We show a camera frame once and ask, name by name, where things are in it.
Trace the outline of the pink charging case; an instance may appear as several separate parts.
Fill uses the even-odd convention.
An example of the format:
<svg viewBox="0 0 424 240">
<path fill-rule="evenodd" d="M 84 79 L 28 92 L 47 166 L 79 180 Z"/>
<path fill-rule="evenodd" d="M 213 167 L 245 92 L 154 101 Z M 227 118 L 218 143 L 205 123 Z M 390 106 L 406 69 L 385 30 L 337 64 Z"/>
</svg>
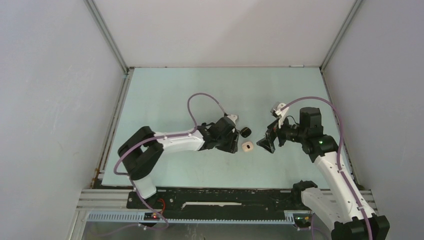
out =
<svg viewBox="0 0 424 240">
<path fill-rule="evenodd" d="M 254 144 L 251 141 L 246 141 L 241 144 L 243 152 L 247 153 L 254 149 Z"/>
</svg>

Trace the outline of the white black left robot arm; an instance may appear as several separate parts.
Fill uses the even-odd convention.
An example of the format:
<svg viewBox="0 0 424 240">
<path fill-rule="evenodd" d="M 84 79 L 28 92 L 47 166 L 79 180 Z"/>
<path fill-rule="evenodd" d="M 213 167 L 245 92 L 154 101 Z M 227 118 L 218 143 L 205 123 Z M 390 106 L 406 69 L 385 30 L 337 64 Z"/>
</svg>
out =
<svg viewBox="0 0 424 240">
<path fill-rule="evenodd" d="M 164 154 L 218 149 L 234 154 L 238 150 L 238 116 L 226 114 L 217 122 L 203 123 L 187 132 L 154 132 L 141 127 L 117 151 L 129 179 L 140 193 L 138 201 L 145 208 L 158 202 L 156 186 L 150 173 Z"/>
</svg>

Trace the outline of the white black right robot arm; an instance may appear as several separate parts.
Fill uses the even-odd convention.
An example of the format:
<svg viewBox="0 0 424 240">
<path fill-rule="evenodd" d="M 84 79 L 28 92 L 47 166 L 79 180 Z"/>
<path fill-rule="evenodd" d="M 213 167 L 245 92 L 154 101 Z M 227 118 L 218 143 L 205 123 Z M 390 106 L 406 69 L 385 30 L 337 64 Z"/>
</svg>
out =
<svg viewBox="0 0 424 240">
<path fill-rule="evenodd" d="M 256 144 L 270 153 L 276 150 L 275 140 L 282 147 L 285 142 L 299 143 L 326 180 L 334 197 L 331 201 L 311 180 L 295 183 L 291 190 L 291 204 L 297 209 L 308 207 L 330 230 L 333 240 L 384 240 L 390 223 L 386 216 L 377 215 L 355 185 L 335 139 L 324 134 L 319 108 L 303 107 L 299 122 L 290 124 L 289 108 L 277 103 L 271 114 L 276 118 Z"/>
</svg>

